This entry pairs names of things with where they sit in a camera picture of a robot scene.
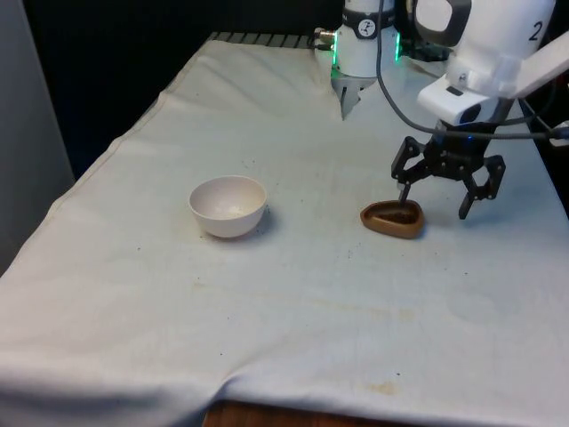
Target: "printed number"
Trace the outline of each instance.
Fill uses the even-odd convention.
[[[537,36],[543,30],[543,22],[541,22],[541,21],[536,22],[533,27],[536,28],[536,31],[535,31],[535,34],[530,38],[530,42],[537,42],[538,41]]]

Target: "black cable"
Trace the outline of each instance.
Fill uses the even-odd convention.
[[[501,126],[530,124],[534,120],[541,119],[541,116],[543,116],[545,113],[549,111],[549,109],[555,102],[556,97],[557,97],[557,80],[554,79],[553,82],[551,82],[551,92],[549,93],[548,101],[539,112],[537,113],[533,112],[533,114],[528,117],[511,118],[510,120],[506,120],[505,122],[501,123]]]
[[[383,3],[384,0],[380,0],[380,18],[381,15],[383,14]],[[383,92],[383,96],[385,96],[385,98],[388,100],[389,105],[391,106],[391,108],[396,112],[396,114],[399,116],[399,118],[401,120],[403,120],[403,122],[412,127],[413,129],[420,131],[420,132],[424,132],[424,133],[430,133],[431,135],[435,135],[435,136],[446,136],[446,137],[451,137],[451,138],[476,138],[479,140],[527,140],[527,139],[532,139],[532,140],[549,140],[551,138],[559,138],[561,135],[561,132],[557,132],[556,130],[553,130],[551,132],[548,133],[496,133],[496,134],[492,134],[492,133],[467,133],[467,132],[456,132],[456,131],[446,131],[446,130],[442,130],[442,129],[434,129],[431,127],[427,127],[427,126],[423,126],[423,125],[418,125],[416,123],[414,123],[411,119],[409,119],[403,111],[401,111],[401,109],[397,106],[397,104],[395,103],[395,101],[393,101],[393,98],[391,97],[389,90],[387,88],[387,86],[385,85],[385,82],[383,81],[383,77],[381,76],[381,54],[382,54],[382,49],[381,49],[381,22],[378,23],[379,25],[379,31],[378,31],[378,35],[377,35],[377,63],[376,63],[376,71],[377,71],[377,81],[380,84],[380,88],[381,91]]]

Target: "small wooden bowl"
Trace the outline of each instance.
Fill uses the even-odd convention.
[[[394,238],[418,238],[425,227],[425,214],[412,200],[374,203],[360,217],[366,228]]]

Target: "table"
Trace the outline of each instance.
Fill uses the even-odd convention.
[[[390,163],[419,135],[373,87],[342,122],[329,74],[308,51],[210,42],[54,204],[0,281],[0,424],[191,425],[222,399],[566,424],[569,226],[533,144],[493,143],[501,194],[466,222],[461,185],[429,180],[421,240],[374,234],[359,212],[397,196]],[[414,107],[432,77],[385,78],[432,124]],[[226,242],[187,199],[232,173],[269,206]]]
[[[279,407],[220,402],[208,411],[203,427],[405,427],[402,424],[314,414]]]

